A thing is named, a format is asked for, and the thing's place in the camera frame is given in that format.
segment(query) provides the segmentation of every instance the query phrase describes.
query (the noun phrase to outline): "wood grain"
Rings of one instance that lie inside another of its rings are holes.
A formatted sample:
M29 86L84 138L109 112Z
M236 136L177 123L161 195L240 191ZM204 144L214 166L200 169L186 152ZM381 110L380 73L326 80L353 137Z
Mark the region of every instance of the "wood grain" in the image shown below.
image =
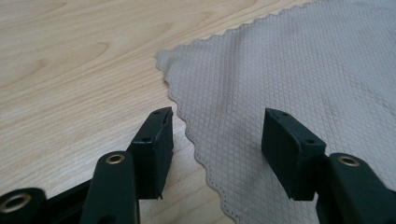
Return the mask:
M0 2L0 194L54 196L124 150L150 111L171 105L155 52L222 34L309 0ZM233 223L175 123L163 201L142 201L142 223Z

